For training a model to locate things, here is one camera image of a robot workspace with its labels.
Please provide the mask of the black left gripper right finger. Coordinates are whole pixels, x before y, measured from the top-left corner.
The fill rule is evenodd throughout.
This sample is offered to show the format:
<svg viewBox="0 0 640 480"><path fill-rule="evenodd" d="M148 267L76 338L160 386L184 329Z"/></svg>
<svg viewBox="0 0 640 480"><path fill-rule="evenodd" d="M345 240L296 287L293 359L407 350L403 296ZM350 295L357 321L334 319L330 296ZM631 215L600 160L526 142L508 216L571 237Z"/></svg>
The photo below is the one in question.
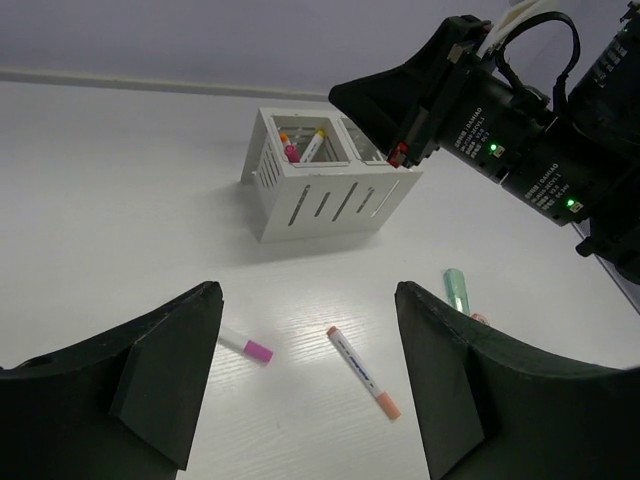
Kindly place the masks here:
<svg viewBox="0 0 640 480"><path fill-rule="evenodd" d="M635 479L639 372L555 355L407 281L398 328L434 479Z"/></svg>

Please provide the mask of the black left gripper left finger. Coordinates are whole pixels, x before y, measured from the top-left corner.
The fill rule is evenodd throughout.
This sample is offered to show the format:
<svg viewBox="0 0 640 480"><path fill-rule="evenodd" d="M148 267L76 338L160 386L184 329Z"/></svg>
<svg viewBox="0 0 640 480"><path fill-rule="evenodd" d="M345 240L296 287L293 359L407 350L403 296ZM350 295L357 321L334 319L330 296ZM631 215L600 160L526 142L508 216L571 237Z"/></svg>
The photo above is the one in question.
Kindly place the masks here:
<svg viewBox="0 0 640 480"><path fill-rule="evenodd" d="M206 281L2 370L2 470L185 470L222 311L220 284Z"/></svg>

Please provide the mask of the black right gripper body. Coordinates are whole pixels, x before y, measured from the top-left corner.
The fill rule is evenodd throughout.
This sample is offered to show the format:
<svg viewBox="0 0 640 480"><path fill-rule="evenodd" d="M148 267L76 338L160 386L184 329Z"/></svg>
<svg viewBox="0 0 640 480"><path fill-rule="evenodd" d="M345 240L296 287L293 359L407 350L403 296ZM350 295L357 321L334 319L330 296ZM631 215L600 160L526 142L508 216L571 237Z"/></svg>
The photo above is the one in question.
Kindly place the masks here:
<svg viewBox="0 0 640 480"><path fill-rule="evenodd" d="M445 150L556 224L639 219L639 18L629 14L573 88L526 85L490 25L445 19L394 69L333 87L344 113L393 167Z"/></svg>

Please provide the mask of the white marker salmon cap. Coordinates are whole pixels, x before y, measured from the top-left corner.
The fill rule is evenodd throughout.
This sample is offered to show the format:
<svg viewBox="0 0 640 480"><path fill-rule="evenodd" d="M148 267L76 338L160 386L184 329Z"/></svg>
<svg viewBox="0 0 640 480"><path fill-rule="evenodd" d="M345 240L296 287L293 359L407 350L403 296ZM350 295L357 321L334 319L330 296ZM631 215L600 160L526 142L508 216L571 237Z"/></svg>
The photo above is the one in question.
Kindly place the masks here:
<svg viewBox="0 0 640 480"><path fill-rule="evenodd" d="M399 419L401 411L396 406L390 395L378 386L371 373L364 365L362 359L341 330L336 326L332 326L327 330L326 335L336 351L341 355L357 378L374 398L386 417L390 421Z"/></svg>

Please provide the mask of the green correction tape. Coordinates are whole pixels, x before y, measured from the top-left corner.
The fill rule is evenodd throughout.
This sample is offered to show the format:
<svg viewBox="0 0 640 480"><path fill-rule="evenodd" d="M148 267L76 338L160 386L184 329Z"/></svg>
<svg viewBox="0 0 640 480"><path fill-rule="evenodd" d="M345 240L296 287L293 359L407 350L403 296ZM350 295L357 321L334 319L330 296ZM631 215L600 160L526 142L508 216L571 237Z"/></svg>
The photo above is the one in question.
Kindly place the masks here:
<svg viewBox="0 0 640 480"><path fill-rule="evenodd" d="M467 316L471 315L465 277L462 271L449 268L443 274L447 298L452 308Z"/></svg>

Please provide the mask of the white marker purple cap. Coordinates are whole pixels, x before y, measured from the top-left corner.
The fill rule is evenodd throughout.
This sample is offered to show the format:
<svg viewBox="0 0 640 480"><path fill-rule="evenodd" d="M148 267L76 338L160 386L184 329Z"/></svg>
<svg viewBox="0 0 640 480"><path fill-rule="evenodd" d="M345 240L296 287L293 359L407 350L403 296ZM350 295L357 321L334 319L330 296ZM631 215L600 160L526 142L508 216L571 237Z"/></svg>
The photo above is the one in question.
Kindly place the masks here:
<svg viewBox="0 0 640 480"><path fill-rule="evenodd" d="M224 325L220 327L218 340L225 347L231 348L251 360L262 364L268 364L274 355L274 352L269 348Z"/></svg>

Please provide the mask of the white marker yellow cap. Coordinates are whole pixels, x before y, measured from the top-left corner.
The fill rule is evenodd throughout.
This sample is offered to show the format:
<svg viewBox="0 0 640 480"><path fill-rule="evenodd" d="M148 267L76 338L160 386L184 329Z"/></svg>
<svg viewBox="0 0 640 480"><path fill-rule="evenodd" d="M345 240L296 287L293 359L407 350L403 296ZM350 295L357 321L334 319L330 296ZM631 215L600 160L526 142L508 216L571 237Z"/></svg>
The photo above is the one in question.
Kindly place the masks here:
<svg viewBox="0 0 640 480"><path fill-rule="evenodd" d="M315 158L318 151L320 150L320 147L323 145L325 138L326 138L326 132L322 129L318 129L314 133L313 137L311 138L307 147L302 153L300 157L300 162L301 163L311 162Z"/></svg>

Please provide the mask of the white marker pink caps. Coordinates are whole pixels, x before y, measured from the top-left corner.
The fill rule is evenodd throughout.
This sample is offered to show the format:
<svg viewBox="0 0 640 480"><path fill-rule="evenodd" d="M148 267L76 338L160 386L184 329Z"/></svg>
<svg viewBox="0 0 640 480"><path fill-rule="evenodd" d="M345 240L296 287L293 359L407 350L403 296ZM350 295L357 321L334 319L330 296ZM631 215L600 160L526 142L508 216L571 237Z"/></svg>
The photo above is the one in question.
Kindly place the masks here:
<svg viewBox="0 0 640 480"><path fill-rule="evenodd" d="M297 148L293 144L284 146L284 154L290 163L299 163L300 155Z"/></svg>

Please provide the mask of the white marker orange cap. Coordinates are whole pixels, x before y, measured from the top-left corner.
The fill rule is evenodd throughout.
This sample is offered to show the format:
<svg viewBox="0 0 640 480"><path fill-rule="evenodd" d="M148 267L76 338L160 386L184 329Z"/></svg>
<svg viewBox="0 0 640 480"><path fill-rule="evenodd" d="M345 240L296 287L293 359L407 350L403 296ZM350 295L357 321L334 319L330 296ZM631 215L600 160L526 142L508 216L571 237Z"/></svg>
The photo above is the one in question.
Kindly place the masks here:
<svg viewBox="0 0 640 480"><path fill-rule="evenodd" d="M290 141L288 135L283 133L283 132L280 133L280 140L281 140L281 142L282 142L282 144L284 146L288 146L288 145L291 144L291 141Z"/></svg>

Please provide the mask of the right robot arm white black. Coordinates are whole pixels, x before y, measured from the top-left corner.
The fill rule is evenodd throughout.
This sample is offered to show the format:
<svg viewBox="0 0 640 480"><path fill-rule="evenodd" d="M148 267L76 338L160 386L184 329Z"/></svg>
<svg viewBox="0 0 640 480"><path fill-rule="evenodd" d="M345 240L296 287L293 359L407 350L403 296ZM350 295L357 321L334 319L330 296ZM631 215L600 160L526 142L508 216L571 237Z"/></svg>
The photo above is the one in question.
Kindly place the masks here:
<svg viewBox="0 0 640 480"><path fill-rule="evenodd" d="M587 222L576 250L639 279L639 5L575 88L569 71L550 95L526 85L509 42L558 11L492 41L493 25L445 19L403 65L334 86L329 101L393 167L443 149L557 225Z"/></svg>

